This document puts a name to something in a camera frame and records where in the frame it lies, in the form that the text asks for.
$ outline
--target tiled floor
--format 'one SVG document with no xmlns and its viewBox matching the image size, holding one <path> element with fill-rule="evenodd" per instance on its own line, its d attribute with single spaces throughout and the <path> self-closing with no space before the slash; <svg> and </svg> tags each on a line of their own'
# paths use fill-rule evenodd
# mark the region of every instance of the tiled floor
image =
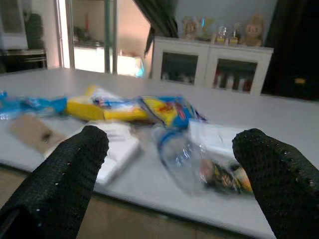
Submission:
<svg viewBox="0 0 319 239">
<path fill-rule="evenodd" d="M 25 179 L 25 174 L 0 167 L 0 207 Z M 221 239 L 175 223 L 92 198 L 83 219 L 78 239 Z"/>
</svg>

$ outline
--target black mesh gripper pad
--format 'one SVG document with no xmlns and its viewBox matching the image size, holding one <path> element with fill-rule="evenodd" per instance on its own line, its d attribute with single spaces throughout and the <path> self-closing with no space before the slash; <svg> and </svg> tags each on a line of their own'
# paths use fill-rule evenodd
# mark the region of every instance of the black mesh gripper pad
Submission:
<svg viewBox="0 0 319 239">
<path fill-rule="evenodd" d="M 95 126 L 59 144 L 2 207 L 0 223 L 21 209 L 41 238 L 76 238 L 108 149 L 107 135 Z"/>
<path fill-rule="evenodd" d="M 233 151 L 275 236 L 318 239 L 319 171 L 296 148 L 258 129 L 237 134 Z"/>
</svg>

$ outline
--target gray table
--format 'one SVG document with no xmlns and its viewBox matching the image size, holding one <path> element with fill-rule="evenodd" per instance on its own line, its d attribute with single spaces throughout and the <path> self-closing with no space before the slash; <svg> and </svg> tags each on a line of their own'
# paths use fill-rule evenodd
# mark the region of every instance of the gray table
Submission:
<svg viewBox="0 0 319 239">
<path fill-rule="evenodd" d="M 319 168 L 317 103 L 68 69 L 0 77 L 0 90 L 6 90 L 10 95 L 35 97 L 79 96 L 92 84 L 123 97 L 182 94 L 210 121 L 234 127 L 258 127 L 266 134 L 297 147 Z M 43 121 L 64 134 L 73 133 L 83 126 L 83 122 L 71 117 Z M 7 125 L 6 121 L 0 122 L 0 163 L 25 171 L 34 170 L 43 158 L 13 138 Z M 274 237 L 259 205 L 252 198 L 215 193 L 200 197 L 185 195 L 164 170 L 151 145 L 110 185 L 95 190 L 243 234 Z"/>
</svg>

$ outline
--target white cabinet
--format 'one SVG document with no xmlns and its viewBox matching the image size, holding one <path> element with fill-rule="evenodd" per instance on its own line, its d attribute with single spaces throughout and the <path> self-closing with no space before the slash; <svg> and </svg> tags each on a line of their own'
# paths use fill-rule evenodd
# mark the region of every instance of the white cabinet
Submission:
<svg viewBox="0 0 319 239">
<path fill-rule="evenodd" d="M 272 53 L 265 47 L 157 37 L 152 78 L 260 95 Z"/>
</svg>

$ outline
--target dark curtain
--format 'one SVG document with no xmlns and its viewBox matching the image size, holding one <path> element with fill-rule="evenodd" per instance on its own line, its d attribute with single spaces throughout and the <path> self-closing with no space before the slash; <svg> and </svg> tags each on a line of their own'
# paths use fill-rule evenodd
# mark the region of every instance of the dark curtain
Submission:
<svg viewBox="0 0 319 239">
<path fill-rule="evenodd" d="M 148 53 L 155 35 L 178 37 L 174 17 L 175 0 L 134 0 L 151 24 L 145 54 Z"/>
</svg>

